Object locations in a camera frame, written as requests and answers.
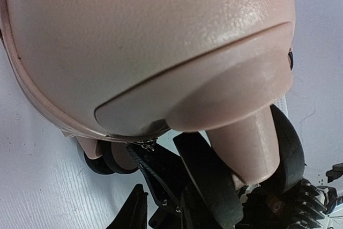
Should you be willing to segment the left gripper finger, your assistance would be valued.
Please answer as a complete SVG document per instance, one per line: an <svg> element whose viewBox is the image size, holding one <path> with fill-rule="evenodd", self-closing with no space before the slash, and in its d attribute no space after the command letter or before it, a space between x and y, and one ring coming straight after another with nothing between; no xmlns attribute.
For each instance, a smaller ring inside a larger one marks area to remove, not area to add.
<svg viewBox="0 0 343 229"><path fill-rule="evenodd" d="M147 196L142 184L136 184L107 229L147 229Z"/></svg>

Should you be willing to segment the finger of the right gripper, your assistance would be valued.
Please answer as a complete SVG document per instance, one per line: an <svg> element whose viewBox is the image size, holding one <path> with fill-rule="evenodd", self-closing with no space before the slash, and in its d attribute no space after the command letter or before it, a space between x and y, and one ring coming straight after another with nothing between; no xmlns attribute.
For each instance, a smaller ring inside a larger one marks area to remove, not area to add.
<svg viewBox="0 0 343 229"><path fill-rule="evenodd" d="M128 153L143 174L158 206L149 226L181 228L181 196L188 183L188 174L180 156L157 143L129 145Z"/></svg>

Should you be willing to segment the pink hard-shell suitcase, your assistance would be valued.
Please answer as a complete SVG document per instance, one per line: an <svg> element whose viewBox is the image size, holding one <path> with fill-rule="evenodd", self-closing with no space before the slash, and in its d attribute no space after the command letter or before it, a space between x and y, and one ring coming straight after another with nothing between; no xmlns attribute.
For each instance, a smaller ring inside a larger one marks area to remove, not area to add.
<svg viewBox="0 0 343 229"><path fill-rule="evenodd" d="M27 99L90 160L157 143L188 174L182 228L232 228L237 190L290 179L274 103L292 86L294 0L1 0Z"/></svg>

